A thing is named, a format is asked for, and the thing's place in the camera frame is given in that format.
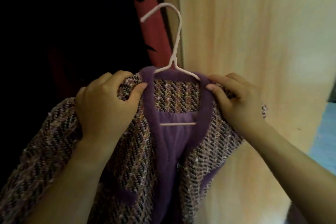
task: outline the purple tweed jacket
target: purple tweed jacket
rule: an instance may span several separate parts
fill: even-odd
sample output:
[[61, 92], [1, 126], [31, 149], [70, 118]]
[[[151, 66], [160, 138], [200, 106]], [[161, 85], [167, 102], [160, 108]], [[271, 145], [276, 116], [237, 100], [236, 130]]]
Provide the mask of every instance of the purple tweed jacket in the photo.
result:
[[[138, 111], [100, 178], [88, 223], [193, 223], [211, 180], [243, 139], [205, 86], [175, 70], [146, 67], [118, 97], [147, 82]], [[260, 108], [265, 115], [266, 107]], [[196, 122], [194, 126], [160, 123]], [[74, 98], [48, 114], [0, 193], [0, 223], [23, 223], [71, 157], [82, 131]]]

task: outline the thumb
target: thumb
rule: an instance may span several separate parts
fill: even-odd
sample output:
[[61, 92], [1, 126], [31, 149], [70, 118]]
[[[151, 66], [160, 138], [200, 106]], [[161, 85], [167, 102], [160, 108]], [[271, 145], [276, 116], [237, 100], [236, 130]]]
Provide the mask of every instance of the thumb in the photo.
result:
[[141, 95], [146, 87], [147, 87], [146, 82], [142, 82], [138, 84], [137, 86], [135, 86], [131, 92], [131, 95], [129, 96], [128, 101], [135, 103], [135, 104], [139, 104]]
[[222, 112], [226, 112], [231, 106], [231, 102], [226, 96], [226, 94], [224, 93], [224, 91], [216, 84], [208, 84], [205, 87], [215, 95], [220, 105], [220, 108], [222, 109]]

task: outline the wooden wardrobe door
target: wooden wardrobe door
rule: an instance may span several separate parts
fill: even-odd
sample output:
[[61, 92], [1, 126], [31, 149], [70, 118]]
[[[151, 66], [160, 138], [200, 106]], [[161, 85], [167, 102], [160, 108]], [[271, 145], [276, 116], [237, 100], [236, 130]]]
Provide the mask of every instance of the wooden wardrobe door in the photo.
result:
[[[307, 152], [336, 73], [336, 0], [180, 0], [184, 68], [237, 72], [267, 121]], [[283, 223], [289, 199], [244, 143], [216, 175], [198, 223]]]

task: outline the plastic hanger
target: plastic hanger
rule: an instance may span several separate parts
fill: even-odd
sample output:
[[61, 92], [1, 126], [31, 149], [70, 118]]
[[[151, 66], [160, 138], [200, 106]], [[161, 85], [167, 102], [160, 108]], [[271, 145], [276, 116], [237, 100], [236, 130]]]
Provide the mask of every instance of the plastic hanger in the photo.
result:
[[[171, 65], [173, 64], [174, 62], [174, 66], [176, 68], [176, 70], [179, 70], [185, 74], [188, 74], [188, 75], [191, 75], [193, 76], [194, 78], [196, 78], [197, 80], [200, 81], [200, 78], [194, 74], [194, 73], [191, 73], [187, 70], [184, 70], [180, 67], [178, 67], [177, 65], [177, 56], [176, 56], [176, 53], [177, 53], [177, 48], [179, 46], [179, 42], [180, 42], [180, 32], [181, 32], [181, 28], [182, 28], [182, 16], [180, 14], [180, 11], [172, 4], [170, 3], [161, 3], [161, 4], [158, 4], [156, 7], [154, 7], [152, 10], [150, 10], [148, 13], [146, 13], [143, 17], [140, 18], [140, 21], [141, 22], [145, 22], [146, 19], [148, 19], [153, 13], [155, 13], [157, 10], [159, 10], [160, 8], [162, 7], [170, 7], [172, 8], [173, 10], [175, 10], [175, 12], [177, 13], [178, 15], [178, 19], [179, 19], [179, 24], [178, 24], [178, 29], [177, 29], [177, 34], [176, 34], [176, 40], [175, 40], [175, 44], [174, 44], [174, 48], [173, 48], [173, 53], [169, 59], [169, 64], [165, 67], [161, 67], [161, 68], [158, 68], [155, 70], [154, 73], [159, 73], [159, 72], [162, 72], [164, 70], [167, 70], [167, 69], [170, 69]], [[161, 123], [160, 125], [161, 126], [178, 126], [178, 125], [195, 125], [196, 123], [195, 122], [189, 122], [189, 123]]]

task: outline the forearm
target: forearm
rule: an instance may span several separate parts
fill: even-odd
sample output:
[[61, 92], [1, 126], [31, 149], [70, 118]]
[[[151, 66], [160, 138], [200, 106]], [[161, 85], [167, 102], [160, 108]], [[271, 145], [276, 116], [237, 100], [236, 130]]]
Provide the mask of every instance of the forearm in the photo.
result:
[[26, 223], [86, 223], [105, 164], [85, 140], [79, 142]]
[[310, 223], [336, 220], [336, 176], [267, 125], [248, 140]]

